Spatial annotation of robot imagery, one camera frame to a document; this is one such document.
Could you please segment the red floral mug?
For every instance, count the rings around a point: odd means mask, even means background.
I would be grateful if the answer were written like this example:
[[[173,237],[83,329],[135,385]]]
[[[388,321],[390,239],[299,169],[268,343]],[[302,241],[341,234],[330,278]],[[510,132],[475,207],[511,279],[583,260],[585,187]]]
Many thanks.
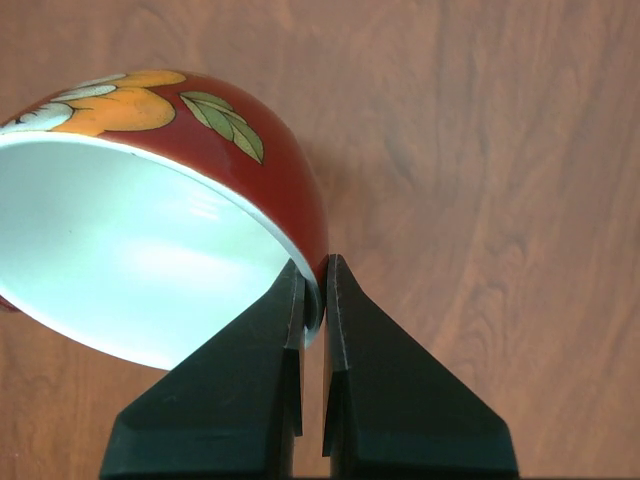
[[[220,79],[111,75],[1,125],[1,306],[105,354],[169,370],[288,263],[311,343],[328,251],[295,135]]]

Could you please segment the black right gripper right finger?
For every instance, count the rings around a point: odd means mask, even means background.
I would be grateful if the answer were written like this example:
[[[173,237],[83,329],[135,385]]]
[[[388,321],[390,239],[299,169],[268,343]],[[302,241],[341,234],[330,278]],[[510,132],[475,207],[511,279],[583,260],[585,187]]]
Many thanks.
[[[327,270],[322,453],[333,478],[515,478],[506,422],[361,288]]]

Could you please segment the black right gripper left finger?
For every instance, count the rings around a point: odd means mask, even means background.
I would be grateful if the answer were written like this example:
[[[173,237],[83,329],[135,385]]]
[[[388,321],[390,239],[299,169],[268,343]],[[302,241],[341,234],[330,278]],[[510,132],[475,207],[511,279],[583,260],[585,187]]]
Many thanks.
[[[102,478],[289,478],[302,433],[305,281],[268,291],[116,417]]]

